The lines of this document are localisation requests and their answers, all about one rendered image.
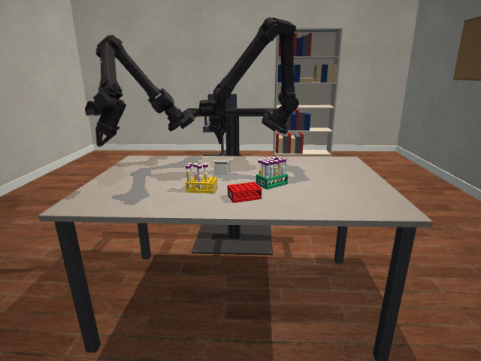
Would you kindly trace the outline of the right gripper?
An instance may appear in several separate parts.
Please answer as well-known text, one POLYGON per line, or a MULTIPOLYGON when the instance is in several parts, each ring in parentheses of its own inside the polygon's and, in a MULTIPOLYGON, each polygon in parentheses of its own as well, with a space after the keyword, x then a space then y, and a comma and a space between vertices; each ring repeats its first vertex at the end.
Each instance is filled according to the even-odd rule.
POLYGON ((107 125, 105 125, 105 124, 103 124, 99 121, 97 122, 97 126, 95 128, 97 146, 99 146, 99 147, 103 146, 113 136, 116 135, 117 130, 119 129, 119 127, 117 126, 119 120, 120 120, 120 116, 118 116, 118 115, 114 116, 114 114, 111 113, 111 117, 110 117, 107 125), (99 133, 100 133, 100 135, 99 135, 99 133), (107 136, 104 140, 102 140, 103 134, 107 136))

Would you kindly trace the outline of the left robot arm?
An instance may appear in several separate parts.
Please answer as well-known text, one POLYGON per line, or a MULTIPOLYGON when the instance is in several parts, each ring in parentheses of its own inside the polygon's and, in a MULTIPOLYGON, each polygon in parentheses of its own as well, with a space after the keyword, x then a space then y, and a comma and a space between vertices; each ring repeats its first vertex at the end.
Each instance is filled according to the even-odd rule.
POLYGON ((286 122, 290 114, 297 109, 299 101, 295 97, 294 86, 294 34, 296 26, 286 20, 267 18, 260 26, 257 35, 248 48, 235 63, 231 71, 222 79, 213 91, 214 99, 201 100, 199 104, 200 115, 212 115, 210 125, 213 130, 226 126, 225 102, 231 95, 238 81, 243 77, 248 68, 256 60, 267 44, 280 35, 281 75, 282 86, 278 99, 280 106, 273 113, 268 112, 268 119, 283 129, 287 129, 286 122), (276 20, 276 21, 275 21, 276 20), (282 21, 282 23, 280 22, 282 21), (266 32, 266 33, 264 33, 266 32), (269 40, 268 40, 269 39, 269 40), (221 87, 221 88, 220 88, 221 87), (284 110, 283 110, 284 109, 284 110), (271 117, 270 117, 271 116, 271 117), (286 126, 286 127, 285 127, 286 126))

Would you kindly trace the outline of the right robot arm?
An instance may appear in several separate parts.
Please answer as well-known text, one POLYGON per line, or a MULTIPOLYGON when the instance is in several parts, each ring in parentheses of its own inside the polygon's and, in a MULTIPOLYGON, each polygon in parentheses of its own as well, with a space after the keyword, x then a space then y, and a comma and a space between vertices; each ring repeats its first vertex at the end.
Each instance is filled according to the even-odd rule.
POLYGON ((142 72, 142 70, 127 54, 121 43, 121 40, 116 38, 114 35, 108 35, 97 45, 96 55, 99 58, 101 53, 101 81, 99 84, 98 93, 93 97, 94 102, 90 101, 86 104, 86 115, 101 115, 98 121, 105 125, 107 125, 111 117, 111 113, 108 112, 114 113, 114 116, 122 116, 123 111, 126 108, 126 104, 123 100, 119 99, 123 96, 123 94, 122 89, 116 80, 116 57, 128 70, 132 77, 146 91, 147 95, 149 96, 148 101, 152 105, 153 109, 159 114, 163 111, 166 111, 165 113, 168 115, 169 121, 171 121, 168 126, 172 127, 175 123, 186 116, 187 111, 184 113, 175 107, 174 100, 171 95, 163 88, 158 89, 149 80, 145 73, 142 72), (159 94, 161 95, 156 98, 159 94))

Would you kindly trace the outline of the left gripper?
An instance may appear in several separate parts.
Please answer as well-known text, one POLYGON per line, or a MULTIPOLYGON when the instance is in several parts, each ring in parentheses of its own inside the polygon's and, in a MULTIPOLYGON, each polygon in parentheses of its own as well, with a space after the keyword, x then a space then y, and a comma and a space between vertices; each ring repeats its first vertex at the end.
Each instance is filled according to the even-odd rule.
POLYGON ((211 125, 209 125, 209 130, 214 131, 214 133, 215 133, 215 135, 218 139, 219 144, 221 144, 222 143, 222 137, 225 133, 225 130, 230 129, 230 127, 231 127, 231 124, 226 124, 226 126, 220 126, 220 128, 218 130, 212 130, 211 125))

